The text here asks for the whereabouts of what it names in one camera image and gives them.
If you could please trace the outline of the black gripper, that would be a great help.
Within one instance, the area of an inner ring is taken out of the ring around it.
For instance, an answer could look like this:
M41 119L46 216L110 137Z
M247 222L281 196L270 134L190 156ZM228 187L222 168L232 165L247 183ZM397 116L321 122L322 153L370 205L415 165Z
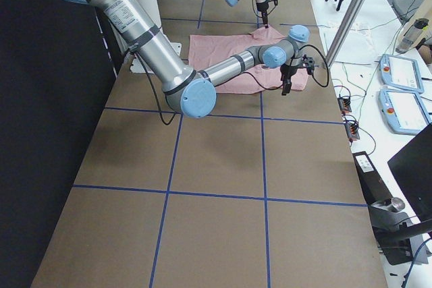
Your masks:
M302 57L290 59L280 67L282 82L281 94L287 95L292 88L291 77L294 76L298 69L306 69L308 75L313 75L315 71L315 60L312 57L303 55Z
M269 27L268 13L269 4L273 3L274 7L278 6L278 0L255 0L256 8L261 12L261 19L265 28Z

